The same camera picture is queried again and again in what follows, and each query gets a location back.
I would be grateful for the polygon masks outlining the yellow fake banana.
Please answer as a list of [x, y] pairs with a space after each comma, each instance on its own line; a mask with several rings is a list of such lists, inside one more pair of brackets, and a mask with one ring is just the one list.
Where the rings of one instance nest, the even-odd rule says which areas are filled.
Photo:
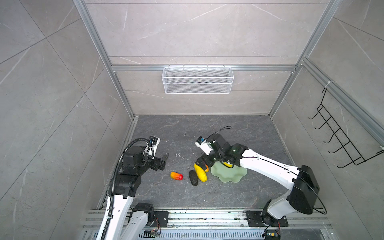
[[207, 174], [203, 168], [198, 166], [197, 164], [194, 164], [195, 171], [197, 173], [197, 177], [201, 182], [206, 182], [208, 180]]

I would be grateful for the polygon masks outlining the dark fake avocado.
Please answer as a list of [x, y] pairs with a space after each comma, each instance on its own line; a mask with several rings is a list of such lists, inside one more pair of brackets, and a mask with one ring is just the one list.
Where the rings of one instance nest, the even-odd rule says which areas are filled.
[[191, 184], [195, 187], [199, 183], [199, 178], [195, 170], [190, 170], [189, 171], [189, 179]]

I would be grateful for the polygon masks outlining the red yellow fake mango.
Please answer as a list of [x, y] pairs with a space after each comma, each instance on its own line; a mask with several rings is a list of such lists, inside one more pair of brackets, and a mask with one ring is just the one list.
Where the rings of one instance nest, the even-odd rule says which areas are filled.
[[182, 174], [175, 173], [175, 172], [171, 172], [171, 173], [170, 173], [170, 177], [171, 177], [173, 180], [177, 180], [177, 181], [181, 181], [181, 180], [183, 180], [183, 178], [184, 178]]

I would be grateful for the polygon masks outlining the green wavy fruit bowl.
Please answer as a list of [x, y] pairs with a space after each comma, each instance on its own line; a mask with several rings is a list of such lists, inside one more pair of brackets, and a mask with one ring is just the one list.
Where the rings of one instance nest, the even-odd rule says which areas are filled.
[[211, 174], [218, 177], [222, 183], [238, 183], [244, 176], [247, 175], [247, 169], [238, 166], [232, 166], [231, 168], [222, 162], [216, 162], [211, 167]]

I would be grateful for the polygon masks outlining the yellow fake lemon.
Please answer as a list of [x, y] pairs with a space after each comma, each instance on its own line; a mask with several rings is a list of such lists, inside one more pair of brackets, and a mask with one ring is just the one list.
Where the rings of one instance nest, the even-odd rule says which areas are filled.
[[223, 164], [224, 166], [226, 166], [227, 168], [233, 168], [233, 167], [234, 167], [234, 165], [232, 165], [232, 164], [228, 164], [228, 163], [226, 163], [226, 162], [222, 162], [222, 164]]

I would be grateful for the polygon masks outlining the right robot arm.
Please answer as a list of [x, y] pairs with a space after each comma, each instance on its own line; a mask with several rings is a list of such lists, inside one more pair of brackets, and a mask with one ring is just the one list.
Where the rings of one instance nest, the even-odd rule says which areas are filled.
[[276, 226], [279, 220], [294, 212], [313, 213], [320, 187], [310, 167], [303, 165], [298, 168], [274, 161], [244, 145], [231, 145], [218, 133], [208, 138], [198, 137], [195, 145], [203, 151], [195, 162], [201, 181], [205, 180], [206, 172], [215, 163], [221, 163], [227, 169], [237, 166], [255, 171], [287, 189], [285, 194], [269, 200], [264, 206], [261, 219], [267, 226]]

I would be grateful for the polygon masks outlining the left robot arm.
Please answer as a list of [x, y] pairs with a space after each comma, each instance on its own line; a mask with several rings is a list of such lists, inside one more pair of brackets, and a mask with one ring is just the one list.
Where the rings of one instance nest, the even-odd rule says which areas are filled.
[[153, 156], [145, 146], [126, 148], [122, 153], [118, 170], [110, 182], [107, 209], [97, 240], [136, 240], [144, 227], [154, 223], [152, 204], [138, 203], [128, 213], [142, 182], [142, 175], [149, 169], [165, 169], [169, 154], [152, 159]]

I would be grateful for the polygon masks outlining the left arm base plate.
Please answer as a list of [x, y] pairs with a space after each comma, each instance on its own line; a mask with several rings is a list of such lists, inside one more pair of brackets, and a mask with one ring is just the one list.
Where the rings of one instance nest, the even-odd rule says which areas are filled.
[[153, 213], [147, 213], [144, 211], [137, 211], [134, 213], [144, 214], [145, 218], [145, 227], [148, 228], [166, 228], [168, 226], [169, 214], [168, 211], [155, 211]]

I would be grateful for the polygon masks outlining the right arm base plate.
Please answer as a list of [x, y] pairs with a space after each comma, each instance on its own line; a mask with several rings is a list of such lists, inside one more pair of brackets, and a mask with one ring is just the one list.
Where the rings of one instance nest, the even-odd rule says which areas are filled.
[[246, 211], [246, 219], [248, 221], [249, 227], [288, 227], [287, 218], [276, 220], [270, 217], [268, 214], [263, 215], [262, 211]]

